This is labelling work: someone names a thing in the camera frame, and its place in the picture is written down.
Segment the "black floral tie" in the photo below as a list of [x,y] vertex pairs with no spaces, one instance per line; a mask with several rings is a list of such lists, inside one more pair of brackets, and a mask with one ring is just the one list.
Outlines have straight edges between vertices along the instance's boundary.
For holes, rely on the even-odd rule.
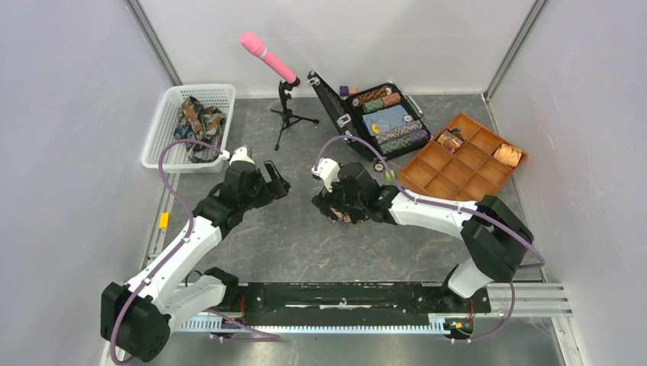
[[329,207],[324,210],[324,213],[327,214],[333,222],[355,225],[366,221],[365,214],[362,211],[353,208],[343,208],[340,210],[335,207]]

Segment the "orange compartment tray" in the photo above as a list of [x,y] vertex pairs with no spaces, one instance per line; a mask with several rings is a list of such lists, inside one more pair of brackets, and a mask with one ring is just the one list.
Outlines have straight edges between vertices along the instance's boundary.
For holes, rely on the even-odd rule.
[[[465,143],[452,154],[437,137],[450,128],[462,129]],[[496,195],[525,162],[511,169],[498,162],[493,153],[502,143],[515,146],[467,114],[457,114],[399,172],[398,181],[407,189],[432,197],[455,201],[479,201]]]

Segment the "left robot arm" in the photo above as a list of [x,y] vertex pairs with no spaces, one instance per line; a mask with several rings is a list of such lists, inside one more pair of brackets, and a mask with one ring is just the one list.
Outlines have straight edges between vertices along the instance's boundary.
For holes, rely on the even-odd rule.
[[270,179],[248,158],[232,161],[188,215],[178,236],[125,284],[110,283],[101,294],[100,335],[142,362],[153,360],[171,334],[210,307],[232,310],[240,300],[237,278],[221,270],[205,272],[194,284],[180,283],[198,261],[239,225],[244,214],[287,195],[290,184],[271,160]]

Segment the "white plastic basket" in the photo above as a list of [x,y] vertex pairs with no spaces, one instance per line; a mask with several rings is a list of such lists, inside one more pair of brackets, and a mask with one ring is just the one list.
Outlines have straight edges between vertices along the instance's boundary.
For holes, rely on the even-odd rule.
[[[220,132],[211,143],[219,149],[227,150],[230,122],[233,119],[233,106],[237,96],[231,84],[211,83],[180,85],[167,89],[156,109],[146,142],[141,164],[148,169],[158,169],[159,157],[170,143],[175,140],[174,132],[179,124],[179,110],[185,99],[193,97],[206,108],[216,108],[222,113],[224,121]],[[195,156],[203,162],[191,162],[189,151],[183,145],[172,147],[164,158],[163,169],[168,173],[216,173],[224,166],[225,158],[214,156],[215,151],[203,149]]]

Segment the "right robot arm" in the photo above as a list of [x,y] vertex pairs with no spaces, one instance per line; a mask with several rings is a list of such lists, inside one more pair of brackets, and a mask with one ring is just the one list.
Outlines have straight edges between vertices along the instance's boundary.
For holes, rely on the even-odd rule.
[[358,163],[321,159],[312,175],[322,182],[313,205],[332,221],[417,226],[461,240],[469,258],[450,271],[440,299],[451,311],[467,306],[486,285],[510,282],[522,267],[533,235],[496,196],[450,201],[381,185]]

